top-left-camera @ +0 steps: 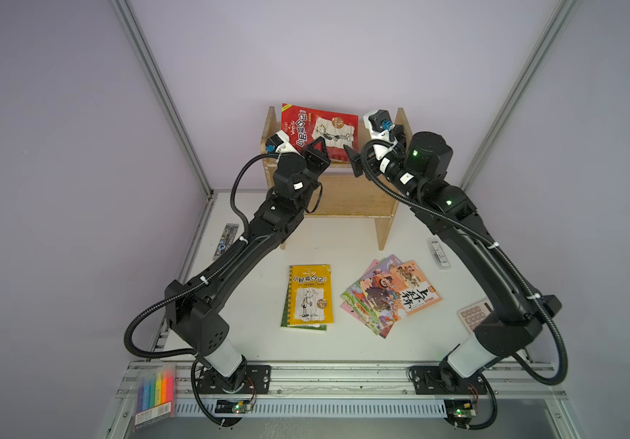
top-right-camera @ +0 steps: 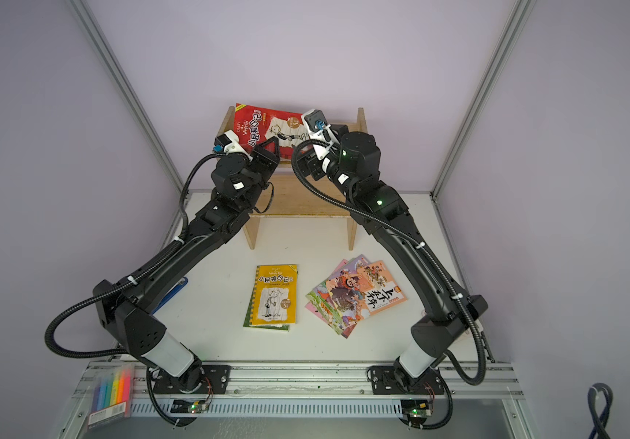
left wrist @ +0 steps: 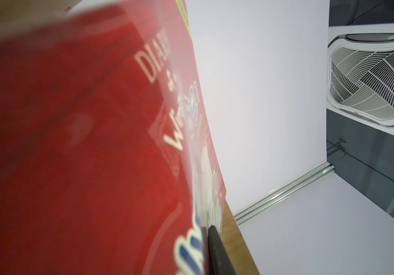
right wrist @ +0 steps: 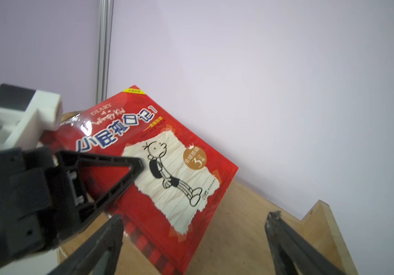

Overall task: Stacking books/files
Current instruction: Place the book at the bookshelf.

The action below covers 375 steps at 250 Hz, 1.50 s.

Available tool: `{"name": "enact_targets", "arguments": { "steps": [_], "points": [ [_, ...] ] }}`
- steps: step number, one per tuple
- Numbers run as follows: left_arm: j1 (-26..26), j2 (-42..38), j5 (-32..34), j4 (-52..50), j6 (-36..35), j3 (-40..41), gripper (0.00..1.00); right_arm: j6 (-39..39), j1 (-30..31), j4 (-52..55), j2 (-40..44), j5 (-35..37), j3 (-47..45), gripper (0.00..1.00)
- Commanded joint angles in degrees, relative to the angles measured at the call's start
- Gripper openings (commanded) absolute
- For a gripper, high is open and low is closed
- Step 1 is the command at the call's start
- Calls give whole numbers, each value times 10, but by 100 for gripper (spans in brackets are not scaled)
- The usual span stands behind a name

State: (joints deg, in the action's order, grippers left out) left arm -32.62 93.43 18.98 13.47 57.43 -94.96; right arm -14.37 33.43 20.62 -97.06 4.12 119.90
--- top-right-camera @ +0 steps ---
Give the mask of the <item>red wimpy kid book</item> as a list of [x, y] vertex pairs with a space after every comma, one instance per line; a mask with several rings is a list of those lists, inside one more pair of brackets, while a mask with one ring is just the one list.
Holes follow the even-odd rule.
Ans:
[[282, 160], [290, 160], [293, 150], [309, 140], [309, 131], [299, 113], [236, 104], [232, 131], [247, 152], [271, 138], [276, 138]]

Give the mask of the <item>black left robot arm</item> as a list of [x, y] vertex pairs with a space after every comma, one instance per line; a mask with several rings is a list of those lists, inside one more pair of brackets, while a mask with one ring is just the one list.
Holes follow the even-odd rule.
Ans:
[[[102, 281], [93, 297], [56, 316], [44, 335], [51, 352], [72, 359], [128, 354], [150, 369], [160, 369], [176, 391], [199, 389], [204, 376], [201, 360], [168, 332], [154, 312], [185, 274], [245, 226], [281, 155], [278, 140], [272, 137], [249, 154], [223, 150], [212, 158], [217, 164], [210, 201], [192, 221], [184, 221], [179, 235], [149, 262], [115, 284]], [[82, 352], [65, 349], [56, 341], [60, 324], [90, 305], [95, 305], [102, 327], [118, 348]]]

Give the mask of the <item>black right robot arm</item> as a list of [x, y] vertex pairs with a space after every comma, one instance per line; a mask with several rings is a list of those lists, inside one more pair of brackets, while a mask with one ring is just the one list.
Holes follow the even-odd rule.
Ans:
[[302, 142], [291, 166], [308, 191], [347, 210], [388, 251], [425, 309], [411, 328], [412, 344], [395, 360], [399, 385], [410, 388], [448, 359], [463, 382], [479, 386], [488, 359], [478, 319], [488, 303], [461, 286], [431, 250], [400, 194], [382, 181], [380, 161], [375, 138], [351, 132], [332, 142]]

